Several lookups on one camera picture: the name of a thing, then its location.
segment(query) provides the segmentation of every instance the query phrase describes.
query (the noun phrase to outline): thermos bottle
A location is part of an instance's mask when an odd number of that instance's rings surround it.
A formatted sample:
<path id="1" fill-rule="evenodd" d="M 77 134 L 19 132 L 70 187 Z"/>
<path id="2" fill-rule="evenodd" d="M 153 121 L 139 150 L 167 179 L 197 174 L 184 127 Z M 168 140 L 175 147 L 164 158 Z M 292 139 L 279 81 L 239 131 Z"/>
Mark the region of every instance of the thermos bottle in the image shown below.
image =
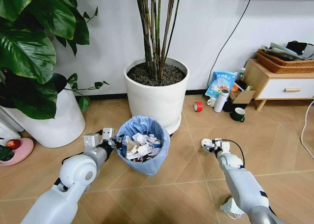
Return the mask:
<path id="1" fill-rule="evenodd" d="M 215 108 L 214 108 L 215 112 L 221 112 L 222 107 L 224 107 L 224 104 L 225 104 L 225 102 L 227 100 L 228 95 L 229 95 L 229 91 L 228 90 L 222 89 L 220 91 L 220 95 L 219 95 L 219 97 L 218 97 L 218 99 L 216 101 Z"/>

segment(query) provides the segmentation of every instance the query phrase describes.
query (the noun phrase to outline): soil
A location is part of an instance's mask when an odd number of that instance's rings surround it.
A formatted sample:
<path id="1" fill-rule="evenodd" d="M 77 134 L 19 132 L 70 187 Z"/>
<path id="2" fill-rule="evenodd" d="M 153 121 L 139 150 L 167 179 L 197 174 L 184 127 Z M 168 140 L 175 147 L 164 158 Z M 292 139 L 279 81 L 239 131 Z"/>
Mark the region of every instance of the soil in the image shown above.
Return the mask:
<path id="1" fill-rule="evenodd" d="M 156 82 L 155 78 L 150 78 L 146 66 L 146 63 L 141 63 L 131 68 L 127 73 L 127 76 L 137 83 L 150 86 L 172 85 L 185 78 L 185 73 L 180 68 L 170 64 L 165 64 L 162 81 L 161 84 L 159 84 L 159 82 Z"/>

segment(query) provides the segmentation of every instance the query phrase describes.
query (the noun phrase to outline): trash bin liner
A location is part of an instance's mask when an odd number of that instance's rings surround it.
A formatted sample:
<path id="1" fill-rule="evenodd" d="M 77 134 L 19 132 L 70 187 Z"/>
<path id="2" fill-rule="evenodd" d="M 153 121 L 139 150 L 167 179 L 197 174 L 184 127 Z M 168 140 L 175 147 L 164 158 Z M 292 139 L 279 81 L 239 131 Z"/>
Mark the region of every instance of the trash bin liner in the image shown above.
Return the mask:
<path id="1" fill-rule="evenodd" d="M 126 145 L 123 144 L 122 149 L 118 149 L 118 155 L 124 160 L 131 168 L 136 171 L 142 172 L 146 175 L 153 176 L 157 173 L 163 161 L 167 157 L 169 145 L 170 145 L 170 136 L 168 132 L 160 126 L 160 124 L 153 118 L 144 117 L 144 116 L 135 116 L 127 121 L 119 129 L 117 136 L 124 134 L 123 141 L 125 141 L 126 136 L 132 137 L 136 133 L 141 134 L 154 134 L 155 137 L 161 140 L 161 150 L 153 158 L 141 163 L 133 162 L 125 158 L 126 156 Z"/>

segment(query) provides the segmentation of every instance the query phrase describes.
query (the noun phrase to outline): tiled floor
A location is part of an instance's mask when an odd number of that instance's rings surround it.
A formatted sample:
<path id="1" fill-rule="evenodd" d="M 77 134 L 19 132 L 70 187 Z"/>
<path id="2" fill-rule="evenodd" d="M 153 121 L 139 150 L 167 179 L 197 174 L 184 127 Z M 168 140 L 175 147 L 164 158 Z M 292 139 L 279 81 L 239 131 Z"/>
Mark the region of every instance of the tiled floor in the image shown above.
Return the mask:
<path id="1" fill-rule="evenodd" d="M 314 222 L 314 160 L 299 135 L 309 101 L 268 101 L 261 112 L 246 109 L 244 123 L 225 112 L 205 107 L 195 113 L 193 103 L 205 99 L 186 96 L 182 122 L 172 136 L 169 154 L 159 172 L 147 177 L 129 168 L 114 153 L 78 205 L 75 224 L 248 224 L 243 215 L 230 219 L 219 206 L 230 192 L 216 158 L 200 148 L 202 138 L 238 142 L 246 168 L 260 182 L 272 209 L 293 224 Z M 104 126 L 116 130 L 127 121 L 127 100 L 93 101 L 85 113 L 84 133 Z M 305 139 L 314 153 L 314 109 Z M 0 167 L 0 223 L 17 224 L 58 176 L 63 158 L 82 151 L 82 136 L 70 145 L 48 149 L 35 145 L 23 162 Z M 239 150 L 232 152 L 240 157 Z"/>

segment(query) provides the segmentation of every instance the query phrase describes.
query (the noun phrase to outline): snack bag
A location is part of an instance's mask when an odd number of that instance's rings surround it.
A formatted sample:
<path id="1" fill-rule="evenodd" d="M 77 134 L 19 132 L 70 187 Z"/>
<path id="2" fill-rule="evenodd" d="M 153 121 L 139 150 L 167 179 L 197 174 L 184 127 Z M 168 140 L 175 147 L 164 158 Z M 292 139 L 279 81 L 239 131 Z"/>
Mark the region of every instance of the snack bag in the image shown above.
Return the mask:
<path id="1" fill-rule="evenodd" d="M 205 95 L 218 99 L 222 89 L 231 91 L 231 88 L 235 83 L 236 76 L 237 72 L 214 71 L 212 82 L 210 83 Z"/>

